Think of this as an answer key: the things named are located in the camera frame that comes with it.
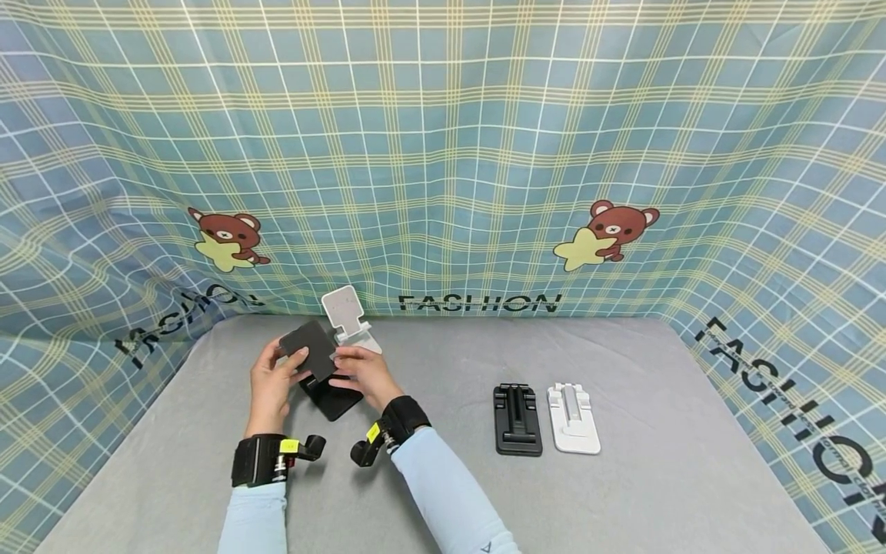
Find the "person's right hand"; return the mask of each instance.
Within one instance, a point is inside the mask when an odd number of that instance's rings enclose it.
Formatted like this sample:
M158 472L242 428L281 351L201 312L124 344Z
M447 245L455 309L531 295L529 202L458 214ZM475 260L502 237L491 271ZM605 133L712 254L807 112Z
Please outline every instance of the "person's right hand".
M385 359L364 347L336 348L336 372L350 379L329 380L330 385L338 388L349 388L363 393L366 402L378 410L385 411L388 402L403 395L403 391L388 373Z

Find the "brown teddy bear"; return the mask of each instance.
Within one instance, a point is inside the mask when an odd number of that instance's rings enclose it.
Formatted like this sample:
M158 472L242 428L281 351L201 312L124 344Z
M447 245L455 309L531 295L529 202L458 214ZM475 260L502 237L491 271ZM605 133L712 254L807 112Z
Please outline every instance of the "brown teddy bear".
M200 230L220 244L238 243L240 251L230 256L251 263L269 263L270 260L259 256L253 247L261 242L259 229L261 223L249 214L225 215L207 214L188 208L188 213L200 224Z
M611 261L622 261L621 246L640 237L660 216L654 207L638 210L629 206L613 206L608 200L597 200L591 206L591 222L587 227L597 238L615 238L609 248L596 254Z

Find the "black phone stand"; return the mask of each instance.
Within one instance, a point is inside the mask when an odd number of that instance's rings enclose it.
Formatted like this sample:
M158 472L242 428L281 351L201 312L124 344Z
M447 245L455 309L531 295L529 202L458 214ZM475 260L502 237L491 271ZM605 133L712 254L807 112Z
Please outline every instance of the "black phone stand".
M327 419L335 421L362 400L363 395L357 391L330 385L331 378L338 378L330 377L335 371L335 364L330 359L330 356L335 353L335 342L332 340L330 332L323 329L316 319L307 322L280 339L280 348L286 355L292 355L301 347L310 348L301 369L303 371L311 370L313 373L311 377L299 383L301 389L307 393L311 402L320 409Z
M539 413L528 385L501 383L493 392L495 451L503 456L541 456Z
M330 421L342 417L357 402L363 399L363 395L349 388L338 388L330 385L330 380L338 377L330 377L324 381L317 381L311 377L301 381L301 389L307 393L311 402L320 409Z

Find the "white phone stand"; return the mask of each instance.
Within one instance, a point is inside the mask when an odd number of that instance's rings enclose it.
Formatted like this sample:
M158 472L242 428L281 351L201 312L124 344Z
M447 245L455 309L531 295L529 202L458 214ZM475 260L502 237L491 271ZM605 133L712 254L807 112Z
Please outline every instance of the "white phone stand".
M372 325L360 321L363 317L363 306L357 298L357 291L353 285L346 285L324 294L320 302L326 310L330 324L341 329L341 332L335 335L335 340L340 346L364 347L378 354L382 353L382 348L369 334Z
M554 445L562 452L599 454L600 437L591 413L591 397L581 385L555 383L548 389Z

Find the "person's left hand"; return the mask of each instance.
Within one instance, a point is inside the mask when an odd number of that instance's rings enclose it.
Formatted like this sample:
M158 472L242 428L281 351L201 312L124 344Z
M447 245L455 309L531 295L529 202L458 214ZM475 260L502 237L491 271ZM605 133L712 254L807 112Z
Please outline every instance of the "person's left hand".
M277 337L265 345L250 371L253 403L245 439L260 433L283 434L283 423L289 415L289 388L311 374L295 372L307 358L307 347L277 363L284 355L278 348L279 341Z

